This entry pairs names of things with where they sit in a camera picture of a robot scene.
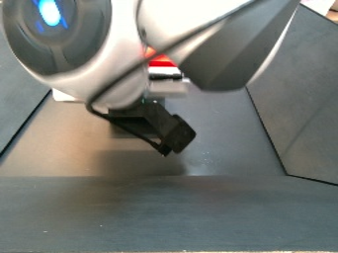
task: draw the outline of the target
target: blue light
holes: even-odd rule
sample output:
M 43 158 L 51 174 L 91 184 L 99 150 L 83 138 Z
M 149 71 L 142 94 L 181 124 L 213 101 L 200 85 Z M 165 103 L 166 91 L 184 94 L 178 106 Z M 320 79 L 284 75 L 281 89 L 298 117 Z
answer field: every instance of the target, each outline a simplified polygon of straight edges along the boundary
M 62 20 L 57 0 L 41 0 L 39 11 L 47 24 L 55 27 Z

